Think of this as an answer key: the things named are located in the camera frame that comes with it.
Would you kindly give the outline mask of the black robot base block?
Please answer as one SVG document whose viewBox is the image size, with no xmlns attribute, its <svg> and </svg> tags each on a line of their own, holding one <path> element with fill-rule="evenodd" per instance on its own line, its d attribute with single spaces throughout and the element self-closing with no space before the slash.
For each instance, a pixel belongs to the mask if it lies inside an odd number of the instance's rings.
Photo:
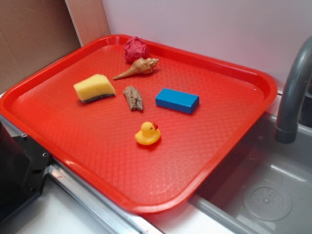
<svg viewBox="0 0 312 234">
<path fill-rule="evenodd" d="M 0 222 L 41 196 L 51 155 L 29 136 L 10 136 L 0 125 Z"/>
</svg>

